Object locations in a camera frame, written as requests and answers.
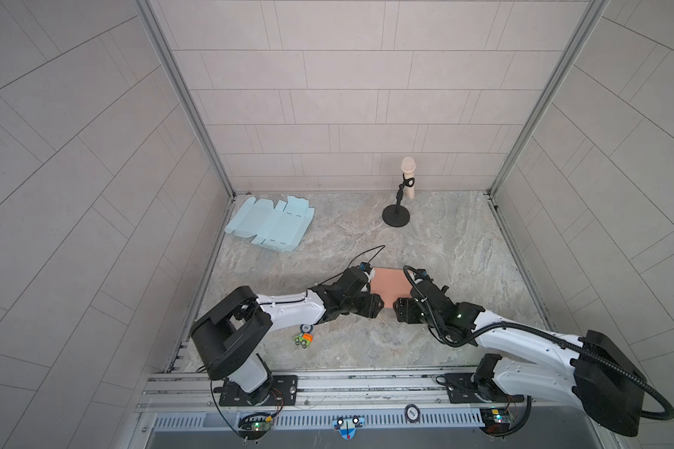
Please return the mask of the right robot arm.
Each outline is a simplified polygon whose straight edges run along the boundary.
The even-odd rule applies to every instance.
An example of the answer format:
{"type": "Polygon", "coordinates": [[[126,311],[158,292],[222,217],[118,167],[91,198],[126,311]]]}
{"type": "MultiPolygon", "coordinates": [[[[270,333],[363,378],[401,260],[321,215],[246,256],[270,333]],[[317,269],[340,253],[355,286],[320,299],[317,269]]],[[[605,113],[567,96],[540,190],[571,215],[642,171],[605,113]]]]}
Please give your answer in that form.
{"type": "Polygon", "coordinates": [[[642,376],[604,334],[584,337],[521,325],[469,302],[453,302],[445,289],[419,280],[409,297],[393,305],[397,319],[425,324],[450,347],[485,349],[464,388],[488,402],[542,398],[583,411],[597,424],[625,437],[638,435],[642,376]]]}

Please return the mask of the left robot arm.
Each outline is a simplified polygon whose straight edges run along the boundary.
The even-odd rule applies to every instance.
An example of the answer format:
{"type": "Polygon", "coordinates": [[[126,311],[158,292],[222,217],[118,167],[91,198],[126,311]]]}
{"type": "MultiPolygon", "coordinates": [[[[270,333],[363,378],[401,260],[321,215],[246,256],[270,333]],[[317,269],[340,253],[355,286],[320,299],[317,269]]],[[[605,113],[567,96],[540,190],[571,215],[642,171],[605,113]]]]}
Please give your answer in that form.
{"type": "Polygon", "coordinates": [[[273,375],[256,353],[265,336],[280,329],[317,326],[342,315],[374,319],[384,308],[371,292],[376,270],[368,263],[349,267],[333,284],[318,284],[294,295],[267,296],[240,286],[192,325],[189,337],[212,381],[227,379],[252,402],[263,400],[273,375]]]}

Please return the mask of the pink paper box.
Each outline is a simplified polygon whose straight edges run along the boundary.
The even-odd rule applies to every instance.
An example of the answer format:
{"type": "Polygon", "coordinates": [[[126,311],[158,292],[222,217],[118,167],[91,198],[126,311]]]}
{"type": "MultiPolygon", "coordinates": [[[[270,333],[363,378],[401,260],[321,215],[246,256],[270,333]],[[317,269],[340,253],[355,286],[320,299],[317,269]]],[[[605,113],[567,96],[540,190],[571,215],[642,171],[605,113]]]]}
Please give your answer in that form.
{"type": "Polygon", "coordinates": [[[398,299],[411,297],[412,286],[401,269],[373,268],[370,292],[380,296],[385,309],[393,309],[398,299]]]}

